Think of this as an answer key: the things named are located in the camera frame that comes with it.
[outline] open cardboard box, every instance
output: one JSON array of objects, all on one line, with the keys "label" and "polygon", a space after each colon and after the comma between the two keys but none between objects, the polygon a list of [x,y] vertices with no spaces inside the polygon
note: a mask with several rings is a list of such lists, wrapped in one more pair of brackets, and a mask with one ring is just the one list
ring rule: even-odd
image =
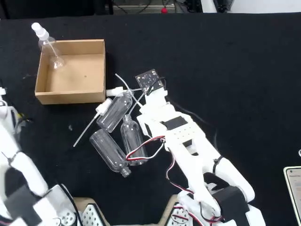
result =
[{"label": "open cardboard box", "polygon": [[105,100],[104,40],[61,40],[64,66],[54,69],[49,55],[40,57],[35,95],[44,105],[93,103]]}]

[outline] circuit board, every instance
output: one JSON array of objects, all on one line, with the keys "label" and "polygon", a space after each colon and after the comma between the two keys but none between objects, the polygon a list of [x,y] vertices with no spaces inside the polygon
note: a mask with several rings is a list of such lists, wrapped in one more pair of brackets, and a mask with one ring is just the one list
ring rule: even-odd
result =
[{"label": "circuit board", "polygon": [[152,70],[149,70],[142,74],[139,74],[139,75],[135,76],[135,78],[144,94],[148,93],[149,88],[152,85],[153,85],[151,88],[152,90],[157,90],[161,87],[164,87],[164,84],[162,81],[158,81],[154,84],[154,82],[159,79],[159,76],[155,69],[152,69]]}]

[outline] clear plastic bottle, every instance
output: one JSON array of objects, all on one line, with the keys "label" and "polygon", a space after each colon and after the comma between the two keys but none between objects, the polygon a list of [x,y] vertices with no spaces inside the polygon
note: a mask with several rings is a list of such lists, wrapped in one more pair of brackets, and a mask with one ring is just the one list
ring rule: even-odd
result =
[{"label": "clear plastic bottle", "polygon": [[[132,120],[129,114],[123,116],[123,124],[121,125],[121,136],[123,140],[126,153],[129,154],[132,150],[136,149],[143,143],[142,134],[137,122]],[[139,148],[131,157],[147,157],[144,146]],[[141,165],[147,160],[130,161],[131,166]]]},{"label": "clear plastic bottle", "polygon": [[40,39],[38,44],[43,54],[49,55],[50,62],[54,69],[62,67],[64,60],[60,57],[61,53],[56,47],[56,40],[49,36],[49,33],[39,23],[33,23],[32,29]]},{"label": "clear plastic bottle", "polygon": [[124,92],[122,96],[115,97],[108,110],[96,121],[97,124],[109,133],[112,133],[122,117],[132,106],[132,103],[132,96],[129,92]]},{"label": "clear plastic bottle", "polygon": [[112,171],[120,172],[123,177],[130,175],[124,152],[108,132],[98,130],[90,137],[90,142]]}]

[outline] black table surface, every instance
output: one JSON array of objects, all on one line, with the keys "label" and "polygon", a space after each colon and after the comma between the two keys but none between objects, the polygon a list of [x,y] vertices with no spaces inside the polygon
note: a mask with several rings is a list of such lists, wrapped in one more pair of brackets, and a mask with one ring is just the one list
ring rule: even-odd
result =
[{"label": "black table surface", "polygon": [[[283,168],[301,162],[301,14],[37,21],[57,40],[105,39],[107,88],[122,85],[115,72],[136,88],[134,76],[155,68],[167,78],[169,96],[212,125],[199,123],[210,141],[217,129],[219,151],[253,186],[252,205],[262,211],[267,225],[297,225]],[[162,152],[131,167],[132,174],[123,178],[109,170],[89,143],[96,125],[73,149],[97,104],[47,106],[36,99],[39,48],[32,22],[0,21],[0,77],[18,110],[34,119],[22,131],[23,152],[49,186],[59,181],[73,196],[95,199],[112,225],[158,222],[170,196],[179,192],[165,179],[170,154]],[[119,126],[113,137],[123,147]],[[150,144],[147,151],[153,153],[157,146]],[[9,173],[11,192],[24,180]],[[177,168],[171,178],[187,185]]]}]

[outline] white robotic arm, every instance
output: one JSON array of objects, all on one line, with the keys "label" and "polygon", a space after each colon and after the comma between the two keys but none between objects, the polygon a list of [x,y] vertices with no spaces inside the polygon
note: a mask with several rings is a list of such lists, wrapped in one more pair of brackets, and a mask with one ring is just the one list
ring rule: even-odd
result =
[{"label": "white robotic arm", "polygon": [[[5,112],[1,109],[3,107],[8,106],[0,106],[0,113]],[[75,209],[65,191],[58,185],[48,189],[47,183],[33,161],[20,151],[13,131],[15,128],[11,118],[7,114],[0,114],[0,215],[13,220],[11,226],[52,226],[55,225],[51,223],[54,218],[64,213],[74,215]],[[27,185],[7,197],[5,174],[9,168],[20,171]]]},{"label": "white robotic arm", "polygon": [[[249,226],[264,226],[261,212],[247,205],[255,197],[251,185],[229,160],[218,153],[189,115],[177,112],[169,102],[166,102],[166,95],[167,91],[163,87],[146,95],[146,104],[140,109],[142,114],[137,117],[137,120],[144,135],[165,136],[165,149],[170,151],[186,176],[189,189],[194,192],[194,198],[191,200],[187,195],[184,196],[185,198],[181,196],[179,202],[194,212],[205,226],[210,225],[206,221],[207,217],[210,219],[226,214],[224,207],[221,206],[223,201],[217,200],[221,193],[214,197],[216,191],[210,189],[204,181],[205,173],[213,173],[226,181],[231,186],[229,188],[233,187],[233,191],[242,194],[244,207],[249,207],[245,215]],[[237,224],[235,220],[227,219],[214,225],[235,226]]]}]

